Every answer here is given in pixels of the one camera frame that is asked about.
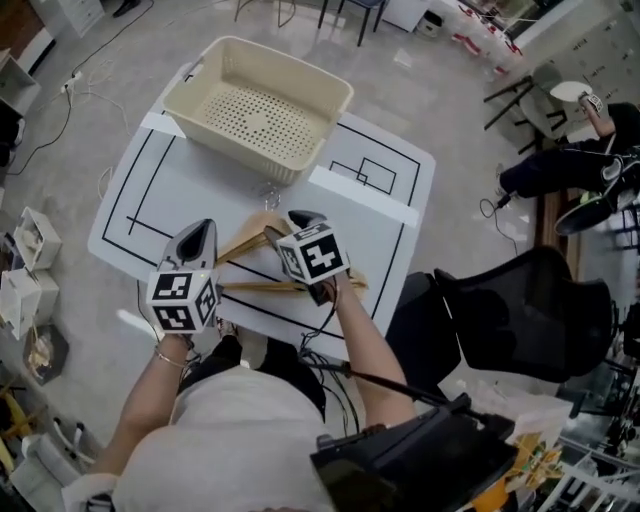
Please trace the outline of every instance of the white t-shirt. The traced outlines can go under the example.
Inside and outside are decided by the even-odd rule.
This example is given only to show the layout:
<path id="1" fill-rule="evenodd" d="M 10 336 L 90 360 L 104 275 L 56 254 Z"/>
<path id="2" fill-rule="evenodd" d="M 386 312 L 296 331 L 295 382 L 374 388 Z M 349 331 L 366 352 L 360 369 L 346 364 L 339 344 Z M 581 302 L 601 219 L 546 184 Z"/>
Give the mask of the white t-shirt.
<path id="1" fill-rule="evenodd" d="M 101 493 L 118 512 L 331 511 L 309 458 L 326 433 L 300 391 L 238 366 L 182 393 L 172 424 L 142 440 L 120 478 L 85 475 L 62 496 L 68 512 Z"/>

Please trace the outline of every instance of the orange object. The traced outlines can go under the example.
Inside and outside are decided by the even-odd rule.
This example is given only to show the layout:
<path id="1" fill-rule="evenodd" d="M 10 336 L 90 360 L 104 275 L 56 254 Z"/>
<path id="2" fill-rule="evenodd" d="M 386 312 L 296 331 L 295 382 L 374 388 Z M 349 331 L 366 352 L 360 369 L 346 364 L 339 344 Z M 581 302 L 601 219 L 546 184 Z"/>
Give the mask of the orange object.
<path id="1" fill-rule="evenodd" d="M 476 499 L 471 500 L 476 512 L 494 512 L 502 508 L 509 499 L 506 480 L 506 477 L 502 477 Z"/>

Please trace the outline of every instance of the person's right arm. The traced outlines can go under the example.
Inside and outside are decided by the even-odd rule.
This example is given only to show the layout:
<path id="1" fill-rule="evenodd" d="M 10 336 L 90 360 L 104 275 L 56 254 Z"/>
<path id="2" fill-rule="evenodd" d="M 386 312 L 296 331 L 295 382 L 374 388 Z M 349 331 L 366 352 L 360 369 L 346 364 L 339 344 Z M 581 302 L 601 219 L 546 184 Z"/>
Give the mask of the person's right arm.
<path id="1" fill-rule="evenodd" d="M 351 368 L 360 373 L 406 384 L 404 372 L 391 347 L 360 304 L 346 274 L 336 276 L 340 289 L 337 313 Z M 367 426 L 397 425 L 416 416 L 411 398 L 356 378 L 364 403 Z"/>
<path id="2" fill-rule="evenodd" d="M 598 137 L 608 137 L 616 132 L 616 125 L 613 124 L 613 121 L 605 121 L 602 119 L 596 112 L 596 109 L 593 108 L 593 105 L 587 101 L 586 97 L 580 100 L 580 105 L 585 109 L 587 117 L 596 130 Z"/>

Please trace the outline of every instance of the power plug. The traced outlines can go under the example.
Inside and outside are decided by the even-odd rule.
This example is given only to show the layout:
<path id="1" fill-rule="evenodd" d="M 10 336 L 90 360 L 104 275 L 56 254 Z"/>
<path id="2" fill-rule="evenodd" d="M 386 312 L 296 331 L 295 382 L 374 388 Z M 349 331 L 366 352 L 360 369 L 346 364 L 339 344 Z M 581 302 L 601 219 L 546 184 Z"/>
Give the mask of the power plug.
<path id="1" fill-rule="evenodd" d="M 72 75 L 69 80 L 67 80 L 62 87 L 60 87 L 60 92 L 64 94 L 67 89 L 71 89 L 73 84 L 82 78 L 82 71 L 78 71 L 77 74 Z"/>

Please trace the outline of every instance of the perforated basket bottom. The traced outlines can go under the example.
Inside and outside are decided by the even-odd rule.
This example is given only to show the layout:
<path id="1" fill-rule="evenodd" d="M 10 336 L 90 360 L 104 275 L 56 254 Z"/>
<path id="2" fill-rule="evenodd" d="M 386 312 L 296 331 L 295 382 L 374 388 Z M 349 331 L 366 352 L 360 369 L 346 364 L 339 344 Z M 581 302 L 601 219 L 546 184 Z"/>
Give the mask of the perforated basket bottom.
<path id="1" fill-rule="evenodd" d="M 194 116 L 225 137 L 287 167 L 306 164 L 329 124 L 254 85 L 219 82 Z"/>

